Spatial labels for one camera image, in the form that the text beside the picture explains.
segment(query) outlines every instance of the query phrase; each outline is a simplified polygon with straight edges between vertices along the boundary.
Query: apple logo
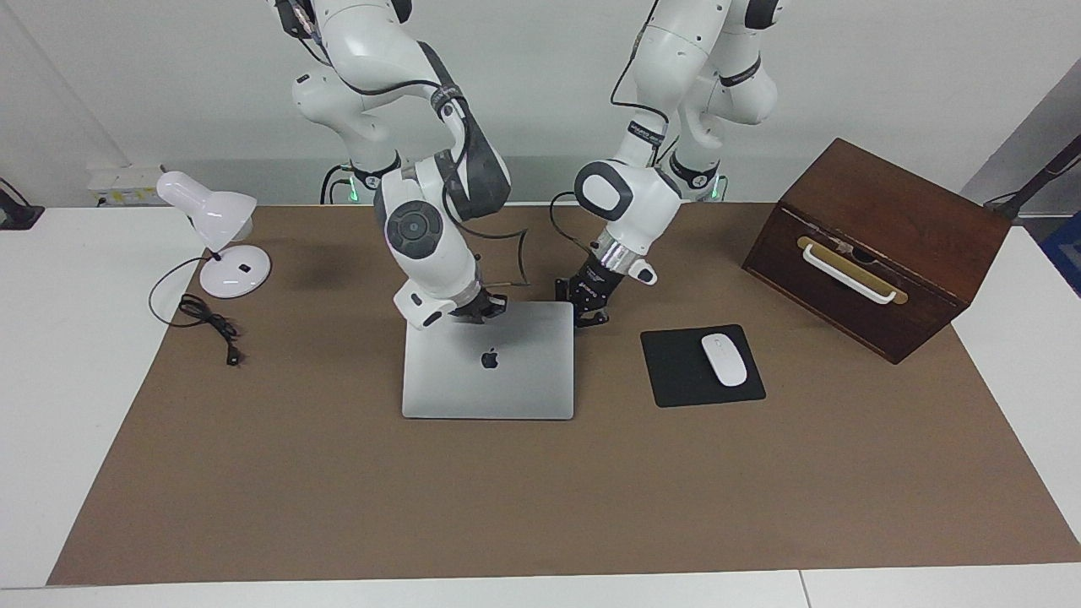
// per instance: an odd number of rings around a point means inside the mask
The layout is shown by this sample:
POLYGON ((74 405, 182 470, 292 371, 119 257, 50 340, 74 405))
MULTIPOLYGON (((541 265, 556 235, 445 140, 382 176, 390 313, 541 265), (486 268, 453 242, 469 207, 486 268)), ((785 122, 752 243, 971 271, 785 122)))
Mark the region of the apple logo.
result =
POLYGON ((484 366, 484 369, 495 369, 499 367, 498 357, 499 354, 495 352, 495 348, 492 348, 480 356, 480 365, 484 366))

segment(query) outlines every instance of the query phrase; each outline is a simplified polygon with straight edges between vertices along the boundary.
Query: blue object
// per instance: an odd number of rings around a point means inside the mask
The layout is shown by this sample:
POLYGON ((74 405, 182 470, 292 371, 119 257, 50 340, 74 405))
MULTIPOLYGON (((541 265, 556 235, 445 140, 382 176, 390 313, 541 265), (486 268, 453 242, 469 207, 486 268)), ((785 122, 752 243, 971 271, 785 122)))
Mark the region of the blue object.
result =
POLYGON ((1081 213, 1067 220, 1040 243, 1040 249, 1066 277, 1073 291, 1081 295, 1081 213))

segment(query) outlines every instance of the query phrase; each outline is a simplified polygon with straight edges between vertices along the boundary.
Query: computer mouse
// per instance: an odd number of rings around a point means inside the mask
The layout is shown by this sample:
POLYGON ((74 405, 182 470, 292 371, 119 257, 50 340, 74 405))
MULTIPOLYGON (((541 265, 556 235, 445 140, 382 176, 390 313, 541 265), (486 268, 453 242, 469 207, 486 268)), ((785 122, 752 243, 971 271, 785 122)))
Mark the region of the computer mouse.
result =
POLYGON ((747 382, 747 364, 731 338, 711 333, 702 339, 702 347, 721 384, 732 387, 747 382))

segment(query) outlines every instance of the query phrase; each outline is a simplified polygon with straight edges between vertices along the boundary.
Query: white wall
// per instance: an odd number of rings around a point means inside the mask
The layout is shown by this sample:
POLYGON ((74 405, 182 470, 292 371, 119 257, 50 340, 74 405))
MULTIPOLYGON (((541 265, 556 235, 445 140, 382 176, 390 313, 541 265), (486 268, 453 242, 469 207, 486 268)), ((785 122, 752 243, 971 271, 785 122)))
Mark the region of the white wall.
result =
MULTIPOLYGON (((1073 64, 961 194, 983 202, 1016 191, 1078 135, 1081 135, 1081 61, 1073 64)), ((1081 211, 1081 169, 1047 184, 1022 209, 1024 215, 1072 215, 1078 211, 1081 211)))
MULTIPOLYGON (((288 202, 310 201, 343 155, 294 111, 291 79, 311 60, 263 0, 5 1, 132 162, 288 202)), ((617 145, 628 115, 608 93, 649 5, 417 1, 408 28, 439 50, 523 173, 516 198, 540 198, 617 145)), ((835 136, 960 190, 1081 56, 1079 30, 1076 0, 795 2, 763 53, 782 90, 776 114, 730 132, 730 198, 776 200, 835 136)), ((79 187, 95 154, 69 138, 40 88, 11 93, 30 80, 19 66, 0 56, 0 172, 43 202, 86 203, 79 187), (29 169, 54 157, 55 173, 29 169)), ((418 100, 381 114, 405 156, 449 141, 418 100)))

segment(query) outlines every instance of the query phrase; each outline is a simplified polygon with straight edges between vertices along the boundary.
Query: black stand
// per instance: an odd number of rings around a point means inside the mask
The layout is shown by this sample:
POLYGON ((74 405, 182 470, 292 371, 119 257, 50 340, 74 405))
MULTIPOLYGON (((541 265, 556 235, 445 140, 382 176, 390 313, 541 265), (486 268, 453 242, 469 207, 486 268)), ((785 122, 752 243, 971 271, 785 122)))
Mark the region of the black stand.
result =
POLYGON ((0 211, 5 216, 0 222, 0 230, 29 230, 38 223, 45 208, 19 204, 0 189, 0 211))
POLYGON ((995 210, 1000 215, 1004 215, 1010 220, 1015 220, 1020 213, 1020 208, 1025 206, 1032 197, 1043 189, 1052 181, 1059 177, 1063 173, 1069 171, 1073 163, 1077 162, 1078 158, 1081 157, 1081 135, 1078 135, 1070 145, 1066 146, 1066 149, 1058 153, 1058 156, 1054 158, 1042 171, 1036 174, 1035 177, 1029 180, 1025 187, 1017 191, 1017 194, 1010 200, 1003 201, 998 204, 991 204, 990 208, 995 210))

